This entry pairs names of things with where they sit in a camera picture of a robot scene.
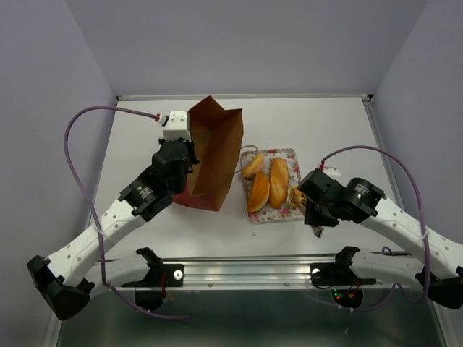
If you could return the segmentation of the striped brown pastry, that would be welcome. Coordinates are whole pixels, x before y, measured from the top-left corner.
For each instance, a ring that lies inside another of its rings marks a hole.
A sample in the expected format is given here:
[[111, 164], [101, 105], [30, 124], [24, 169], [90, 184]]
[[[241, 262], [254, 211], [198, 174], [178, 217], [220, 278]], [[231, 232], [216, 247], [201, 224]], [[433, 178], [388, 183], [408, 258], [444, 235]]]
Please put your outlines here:
[[288, 188], [286, 202], [290, 207], [295, 207], [302, 214], [305, 214], [307, 205], [306, 196], [298, 190], [297, 186], [290, 186]]

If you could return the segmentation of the red brown paper bag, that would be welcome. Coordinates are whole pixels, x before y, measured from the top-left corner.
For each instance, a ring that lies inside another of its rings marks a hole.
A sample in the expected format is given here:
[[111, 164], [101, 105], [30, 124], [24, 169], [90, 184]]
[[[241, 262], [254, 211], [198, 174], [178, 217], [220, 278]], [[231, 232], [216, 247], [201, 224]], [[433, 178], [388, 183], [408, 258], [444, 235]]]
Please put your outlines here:
[[189, 111], [190, 134], [199, 163], [187, 177], [185, 191], [174, 203], [200, 210], [219, 211], [232, 185], [241, 154], [242, 109], [224, 109], [208, 96]]

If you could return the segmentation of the long golden bread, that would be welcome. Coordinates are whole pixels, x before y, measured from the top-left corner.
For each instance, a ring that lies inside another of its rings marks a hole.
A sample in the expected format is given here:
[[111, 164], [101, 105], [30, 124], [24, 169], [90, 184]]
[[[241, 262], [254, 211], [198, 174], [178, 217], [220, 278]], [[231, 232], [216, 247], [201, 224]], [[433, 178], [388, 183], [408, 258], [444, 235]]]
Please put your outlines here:
[[269, 172], [270, 194], [269, 203], [274, 209], [279, 209], [287, 196], [289, 185], [289, 169], [283, 158], [274, 158]]

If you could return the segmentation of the orange oval bread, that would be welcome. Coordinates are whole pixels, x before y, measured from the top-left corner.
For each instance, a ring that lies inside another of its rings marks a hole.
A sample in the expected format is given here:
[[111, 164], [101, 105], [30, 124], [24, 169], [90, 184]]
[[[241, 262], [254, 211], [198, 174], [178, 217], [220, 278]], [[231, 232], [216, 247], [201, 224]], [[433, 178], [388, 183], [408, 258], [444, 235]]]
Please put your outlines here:
[[267, 203], [270, 194], [270, 183], [263, 171], [256, 173], [252, 183], [252, 189], [247, 201], [247, 212], [259, 211]]

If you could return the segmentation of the pink sugared donut bread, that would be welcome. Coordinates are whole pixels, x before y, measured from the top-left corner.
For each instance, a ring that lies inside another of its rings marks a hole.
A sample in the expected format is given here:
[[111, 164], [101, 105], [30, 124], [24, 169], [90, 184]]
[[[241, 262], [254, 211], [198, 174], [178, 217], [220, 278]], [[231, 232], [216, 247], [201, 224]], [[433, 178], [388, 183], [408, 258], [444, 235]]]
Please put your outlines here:
[[245, 178], [252, 178], [257, 172], [262, 171], [265, 158], [262, 153], [258, 153], [243, 169], [242, 175]]

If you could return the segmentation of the metal tongs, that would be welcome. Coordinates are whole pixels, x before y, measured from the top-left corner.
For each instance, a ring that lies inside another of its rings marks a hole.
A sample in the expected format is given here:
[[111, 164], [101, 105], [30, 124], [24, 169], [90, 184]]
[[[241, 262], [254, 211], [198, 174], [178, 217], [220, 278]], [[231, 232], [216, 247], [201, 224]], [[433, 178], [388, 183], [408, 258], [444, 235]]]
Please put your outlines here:
[[322, 226], [311, 226], [313, 234], [316, 238], [320, 239], [324, 232], [324, 227]]

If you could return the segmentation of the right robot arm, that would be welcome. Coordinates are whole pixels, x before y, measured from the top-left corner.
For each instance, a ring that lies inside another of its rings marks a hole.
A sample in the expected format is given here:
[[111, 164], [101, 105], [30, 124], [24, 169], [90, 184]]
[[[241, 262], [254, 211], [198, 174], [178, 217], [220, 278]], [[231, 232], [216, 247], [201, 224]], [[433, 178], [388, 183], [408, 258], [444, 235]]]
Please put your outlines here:
[[395, 283], [424, 289], [427, 298], [449, 309], [462, 307], [462, 245], [404, 212], [383, 190], [361, 178], [343, 186], [320, 169], [297, 187], [305, 196], [305, 224], [315, 235], [341, 221], [386, 237], [404, 250], [376, 254], [345, 246], [331, 263], [315, 263], [311, 281], [321, 288]]

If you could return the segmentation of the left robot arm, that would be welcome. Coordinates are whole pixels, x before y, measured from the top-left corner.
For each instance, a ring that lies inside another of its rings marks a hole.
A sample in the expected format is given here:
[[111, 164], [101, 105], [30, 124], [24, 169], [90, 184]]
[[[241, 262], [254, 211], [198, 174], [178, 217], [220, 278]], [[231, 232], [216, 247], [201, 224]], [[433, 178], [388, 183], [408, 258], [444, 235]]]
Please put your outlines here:
[[166, 288], [183, 284], [184, 267], [165, 265], [148, 247], [126, 259], [107, 262], [105, 254], [124, 237], [144, 226], [185, 190], [198, 160], [191, 141], [161, 140], [152, 163], [124, 188], [108, 210], [68, 245], [47, 257], [34, 256], [27, 269], [33, 283], [56, 317], [65, 321], [81, 312], [90, 299], [120, 286], [146, 286], [159, 292], [152, 304], [139, 294], [128, 300], [154, 317]]

